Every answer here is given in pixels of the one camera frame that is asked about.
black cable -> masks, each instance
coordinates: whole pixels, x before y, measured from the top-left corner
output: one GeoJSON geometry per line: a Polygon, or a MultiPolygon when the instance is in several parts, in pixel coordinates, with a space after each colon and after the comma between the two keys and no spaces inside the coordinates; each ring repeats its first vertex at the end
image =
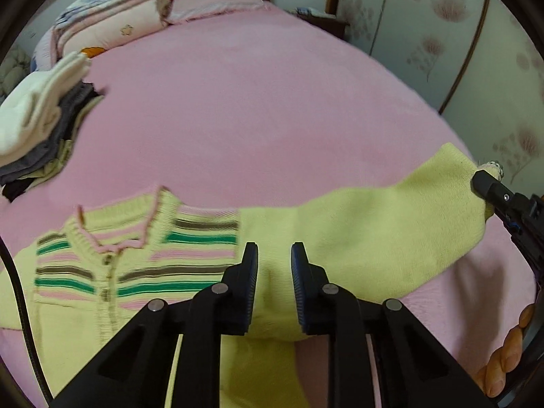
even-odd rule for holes
{"type": "Polygon", "coordinates": [[[47,385],[44,371],[40,365],[40,359],[37,357],[36,344],[34,343],[34,338],[32,337],[31,322],[28,318],[27,305],[24,301],[23,287],[21,285],[21,280],[19,279],[19,274],[17,273],[17,267],[15,267],[15,262],[13,262],[12,255],[10,255],[9,250],[2,240],[2,237],[0,237],[0,258],[4,262],[7,274],[12,282],[13,292],[15,293],[15,301],[17,302],[17,310],[19,311],[19,318],[21,319],[24,342],[27,345],[28,356],[31,359],[31,364],[32,368],[34,369],[34,374],[36,375],[37,383],[40,385],[45,401],[48,405],[50,405],[51,402],[53,402],[53,395],[51,394],[51,390],[47,385]]]}

pink blanket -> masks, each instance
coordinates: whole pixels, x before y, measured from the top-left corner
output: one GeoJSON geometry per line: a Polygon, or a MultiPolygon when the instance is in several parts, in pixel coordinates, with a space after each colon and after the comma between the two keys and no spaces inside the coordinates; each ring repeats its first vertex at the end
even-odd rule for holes
{"type": "MultiPolygon", "coordinates": [[[[94,58],[88,80],[108,94],[72,159],[0,212],[13,253],[61,226],[74,204],[154,183],[200,207],[296,205],[340,187],[396,183],[448,141],[466,152],[380,64],[276,8],[169,27],[94,58]]],[[[533,297],[529,268],[493,218],[476,249],[404,301],[474,371],[533,297]]],[[[326,360],[320,342],[298,346],[315,407],[326,387],[312,368],[326,360]]],[[[20,333],[0,332],[0,354],[43,406],[20,333]]]]}

beige folded garment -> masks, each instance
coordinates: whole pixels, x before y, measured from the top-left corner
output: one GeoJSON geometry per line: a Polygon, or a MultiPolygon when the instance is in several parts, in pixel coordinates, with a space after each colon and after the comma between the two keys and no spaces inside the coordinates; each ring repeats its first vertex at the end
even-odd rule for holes
{"type": "Polygon", "coordinates": [[[33,72],[0,105],[0,166],[47,139],[61,117],[59,100],[88,73],[85,54],[72,53],[46,72],[33,72]]]}

finger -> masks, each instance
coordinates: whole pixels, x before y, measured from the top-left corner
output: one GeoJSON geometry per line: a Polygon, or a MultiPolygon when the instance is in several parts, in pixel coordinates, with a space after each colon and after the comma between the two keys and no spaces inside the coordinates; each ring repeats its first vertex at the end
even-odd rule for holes
{"type": "Polygon", "coordinates": [[[516,368],[521,359],[523,347],[523,332],[520,327],[512,328],[504,339],[503,348],[500,354],[501,368],[505,373],[516,368]]]}
{"type": "Polygon", "coordinates": [[[485,394],[484,386],[485,386],[485,372],[488,367],[484,366],[480,371],[476,373],[476,376],[474,376],[474,382],[476,382],[476,385],[480,387],[482,392],[485,394]]]}
{"type": "Polygon", "coordinates": [[[527,305],[520,315],[520,327],[525,328],[531,322],[532,315],[535,312],[535,304],[527,305]]]}
{"type": "Polygon", "coordinates": [[[502,347],[495,350],[489,359],[488,369],[485,373],[485,392],[488,397],[496,397],[504,390],[506,374],[500,362],[501,354],[502,347]]]}

nightstand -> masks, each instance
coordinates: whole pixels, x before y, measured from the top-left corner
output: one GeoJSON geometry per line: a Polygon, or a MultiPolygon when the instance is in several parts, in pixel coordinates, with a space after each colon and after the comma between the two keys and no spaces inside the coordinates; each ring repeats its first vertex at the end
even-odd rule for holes
{"type": "Polygon", "coordinates": [[[312,15],[302,15],[300,13],[295,13],[293,15],[340,39],[344,39],[345,29],[347,26],[349,26],[349,23],[340,21],[336,18],[314,17],[312,15]]]}

